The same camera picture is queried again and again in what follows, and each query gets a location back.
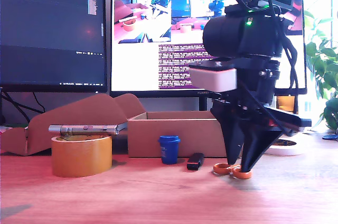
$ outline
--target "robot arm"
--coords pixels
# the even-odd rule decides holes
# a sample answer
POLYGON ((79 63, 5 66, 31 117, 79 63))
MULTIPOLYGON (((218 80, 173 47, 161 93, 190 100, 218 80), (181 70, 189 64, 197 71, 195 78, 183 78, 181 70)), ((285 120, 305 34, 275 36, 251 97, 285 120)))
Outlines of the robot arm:
POLYGON ((190 64, 189 73, 194 86, 211 91, 210 111, 221 125, 228 164, 243 148, 241 171, 249 172, 282 134, 292 136, 311 120, 269 107, 282 49, 292 68, 290 88, 295 83, 298 89, 297 52, 285 35, 292 22, 281 16, 281 9, 292 10, 293 0, 237 2, 204 27, 204 47, 216 58, 190 64))

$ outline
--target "wooden desk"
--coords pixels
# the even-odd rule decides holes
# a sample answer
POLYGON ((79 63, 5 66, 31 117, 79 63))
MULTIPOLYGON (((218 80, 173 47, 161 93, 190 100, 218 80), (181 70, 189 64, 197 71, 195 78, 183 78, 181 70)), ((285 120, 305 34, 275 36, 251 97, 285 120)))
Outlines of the wooden desk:
POLYGON ((51 174, 47 153, 1 155, 2 224, 338 223, 338 142, 317 134, 303 155, 264 155, 249 180, 215 176, 186 160, 114 155, 111 170, 86 178, 51 174))

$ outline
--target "small blue cup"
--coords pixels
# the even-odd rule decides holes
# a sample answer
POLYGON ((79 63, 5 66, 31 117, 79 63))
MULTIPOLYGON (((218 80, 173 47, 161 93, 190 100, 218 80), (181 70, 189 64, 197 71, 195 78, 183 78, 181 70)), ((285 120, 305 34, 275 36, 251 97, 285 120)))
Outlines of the small blue cup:
POLYGON ((158 140, 161 146, 161 159, 163 164, 175 164, 177 163, 177 156, 179 154, 179 142, 181 142, 178 136, 163 135, 158 140))

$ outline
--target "computer monitor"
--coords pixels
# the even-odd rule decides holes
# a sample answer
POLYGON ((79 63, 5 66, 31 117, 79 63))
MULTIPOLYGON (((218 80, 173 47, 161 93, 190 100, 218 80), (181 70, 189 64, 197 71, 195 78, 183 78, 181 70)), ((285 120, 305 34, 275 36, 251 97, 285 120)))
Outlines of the computer monitor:
MULTIPOLYGON (((288 16, 297 19, 288 31, 298 50, 299 94, 306 92, 302 0, 288 16)), ((188 64, 212 59, 204 49, 203 28, 236 0, 111 0, 112 96, 203 97, 208 91, 191 84, 188 64)), ((289 95, 290 66, 280 59, 276 95, 289 95)))
POLYGON ((105 0, 0 0, 0 87, 106 92, 105 0))

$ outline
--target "cardboard box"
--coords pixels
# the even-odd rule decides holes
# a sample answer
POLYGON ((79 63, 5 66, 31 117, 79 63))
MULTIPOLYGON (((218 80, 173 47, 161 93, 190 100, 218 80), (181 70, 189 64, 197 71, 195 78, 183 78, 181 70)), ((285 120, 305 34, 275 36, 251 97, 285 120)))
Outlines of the cardboard box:
POLYGON ((178 135, 179 157, 225 157, 221 126, 209 111, 145 112, 128 120, 129 157, 160 157, 161 135, 178 135))
POLYGON ((115 98, 97 94, 39 114, 28 128, 5 131, 1 135, 1 148, 31 155, 51 148, 50 125, 111 125, 126 121, 128 130, 121 132, 121 140, 127 140, 129 157, 160 157, 161 135, 179 136, 179 157, 190 157, 196 152, 206 157, 226 155, 221 126, 209 111, 146 112, 132 94, 115 98))

